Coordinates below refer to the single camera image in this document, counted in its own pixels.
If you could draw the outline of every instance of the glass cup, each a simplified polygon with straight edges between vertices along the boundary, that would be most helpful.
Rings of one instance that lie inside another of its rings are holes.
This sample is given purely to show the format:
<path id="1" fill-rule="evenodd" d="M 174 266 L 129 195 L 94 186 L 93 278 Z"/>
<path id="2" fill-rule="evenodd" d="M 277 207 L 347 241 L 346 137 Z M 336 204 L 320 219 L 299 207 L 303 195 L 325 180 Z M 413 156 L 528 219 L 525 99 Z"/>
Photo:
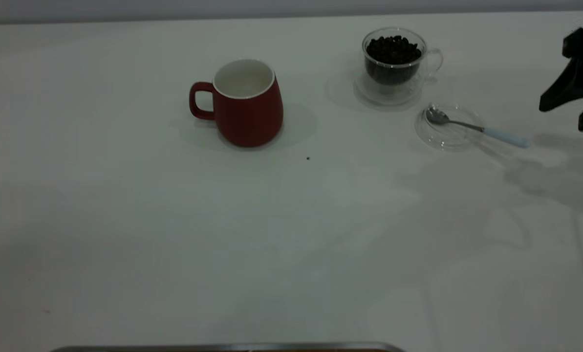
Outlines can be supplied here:
<path id="1" fill-rule="evenodd" d="M 421 56 L 414 62 L 402 65 L 382 63 L 369 56 L 367 46 L 371 40 L 393 36 L 402 36 L 409 43 L 417 44 Z M 429 56 L 436 56 L 432 64 L 429 64 Z M 416 98 L 424 82 L 443 64 L 443 54 L 439 49 L 429 49 L 419 34 L 398 27 L 381 28 L 369 33 L 363 39 L 360 57 L 356 88 L 366 98 L 382 105 L 400 105 Z"/>

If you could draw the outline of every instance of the metal spoon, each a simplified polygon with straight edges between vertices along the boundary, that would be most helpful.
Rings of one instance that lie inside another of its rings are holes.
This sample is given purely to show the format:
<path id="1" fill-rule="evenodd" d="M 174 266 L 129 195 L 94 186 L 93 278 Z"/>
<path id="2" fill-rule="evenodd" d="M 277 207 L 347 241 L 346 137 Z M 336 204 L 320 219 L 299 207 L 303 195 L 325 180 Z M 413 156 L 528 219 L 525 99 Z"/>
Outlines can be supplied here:
<path id="1" fill-rule="evenodd" d="M 486 129 L 485 127 L 474 126 L 470 125 L 469 123 L 460 122 L 460 121 L 452 121 L 450 118 L 445 114 L 443 111 L 436 109 L 435 107 L 430 107 L 426 109 L 426 118 L 432 124 L 435 125 L 445 125 L 446 123 L 454 123 L 456 125 L 465 126 L 468 129 L 476 130 L 478 132 L 482 132 L 487 136 L 496 138 L 497 140 L 501 140 L 502 142 L 506 142 L 509 144 L 514 145 L 515 147 L 520 148 L 528 148 L 530 147 L 530 140 L 528 138 L 523 138 L 520 136 L 516 136 L 514 134 L 494 130 L 494 129 Z"/>

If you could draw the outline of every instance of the glass saucer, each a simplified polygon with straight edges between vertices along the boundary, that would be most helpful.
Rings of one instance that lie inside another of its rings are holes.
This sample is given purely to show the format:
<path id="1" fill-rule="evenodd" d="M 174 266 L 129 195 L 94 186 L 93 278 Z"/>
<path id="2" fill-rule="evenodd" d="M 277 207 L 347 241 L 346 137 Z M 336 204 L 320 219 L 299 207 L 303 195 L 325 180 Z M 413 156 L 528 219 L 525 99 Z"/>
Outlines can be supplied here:
<path id="1" fill-rule="evenodd" d="M 466 122 L 481 127 L 485 126 L 480 116 L 470 109 L 456 104 L 431 103 L 415 119 L 415 131 L 419 138 L 429 146 L 436 149 L 458 152 L 469 148 L 473 143 L 479 142 L 482 138 L 480 132 L 455 125 L 454 123 L 446 123 L 445 125 L 434 125 L 430 123 L 426 118 L 426 110 L 430 107 L 435 107 L 435 109 L 445 112 L 452 121 Z"/>

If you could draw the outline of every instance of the white table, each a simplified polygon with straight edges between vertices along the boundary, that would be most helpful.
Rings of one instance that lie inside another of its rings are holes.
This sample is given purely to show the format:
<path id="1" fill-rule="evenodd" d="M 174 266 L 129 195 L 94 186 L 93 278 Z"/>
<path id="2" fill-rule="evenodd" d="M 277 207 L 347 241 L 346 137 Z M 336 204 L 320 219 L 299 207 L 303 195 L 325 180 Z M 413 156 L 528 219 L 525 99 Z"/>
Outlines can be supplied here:
<path id="1" fill-rule="evenodd" d="M 383 26 L 445 54 L 407 111 L 352 90 Z M 583 100 L 537 109 L 577 26 L 583 13 L 0 26 L 0 351 L 583 352 Z M 278 140 L 249 151 L 187 102 L 243 56 L 274 67 L 285 103 Z M 430 101 L 535 145 L 434 150 L 412 127 Z"/>

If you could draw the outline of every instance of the mug handle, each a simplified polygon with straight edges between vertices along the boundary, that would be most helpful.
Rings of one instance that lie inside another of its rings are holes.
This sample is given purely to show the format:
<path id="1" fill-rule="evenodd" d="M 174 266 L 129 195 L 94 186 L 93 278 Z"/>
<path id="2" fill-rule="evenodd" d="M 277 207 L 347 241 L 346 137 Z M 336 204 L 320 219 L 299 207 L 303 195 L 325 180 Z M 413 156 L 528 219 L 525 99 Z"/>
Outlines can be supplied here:
<path id="1" fill-rule="evenodd" d="M 191 110 L 191 114 L 197 118 L 201 118 L 202 120 L 215 120 L 215 114 L 213 111 L 205 111 L 200 109 L 195 104 L 195 92 L 197 91 L 208 91 L 213 93 L 213 84 L 209 82 L 196 82 L 191 89 L 189 90 L 189 109 Z"/>
<path id="2" fill-rule="evenodd" d="M 436 61 L 434 62 L 434 65 L 431 65 L 430 63 L 428 64 L 429 68 L 427 76 L 432 77 L 434 76 L 435 73 L 437 73 L 437 71 L 439 71 L 441 65 L 443 65 L 443 53 L 441 53 L 441 50 L 437 49 L 436 47 L 432 47 L 431 49 L 428 50 L 427 55 L 428 56 L 434 55 L 437 57 Z"/>

